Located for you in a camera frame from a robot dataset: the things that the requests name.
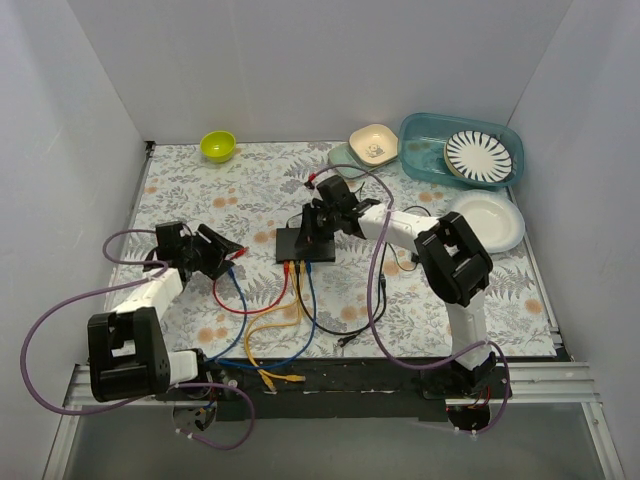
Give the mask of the black network switch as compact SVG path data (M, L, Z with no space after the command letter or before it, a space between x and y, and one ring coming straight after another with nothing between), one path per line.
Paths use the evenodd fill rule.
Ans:
M302 241L299 228L278 228L276 230L276 262L289 261L334 262L336 259L335 242Z

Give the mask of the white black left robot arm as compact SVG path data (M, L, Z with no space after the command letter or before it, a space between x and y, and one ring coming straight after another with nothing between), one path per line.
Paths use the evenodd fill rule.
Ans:
M243 247L201 224L155 227L156 247L143 261L145 283L87 325L91 390L99 402L166 393L178 384L193 400L205 398L213 377L200 349L167 350L160 320L196 272L215 281Z

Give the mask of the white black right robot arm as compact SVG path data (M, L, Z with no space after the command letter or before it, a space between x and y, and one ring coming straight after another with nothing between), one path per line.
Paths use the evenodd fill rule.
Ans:
M393 363L412 370L446 367L452 372L451 383L460 395L479 395L488 386L496 366L496 349L488 340L484 310L493 263L465 218L457 212L437 218L395 210L393 200L382 203L358 199L338 175L319 184L314 183L315 178L312 174L305 183L317 195L302 207L293 251L310 261L338 231L375 241L368 296L372 295L377 257L385 244L416 255L428 285L445 304L451 328L451 356L431 365L412 365L393 357L372 327L374 339Z

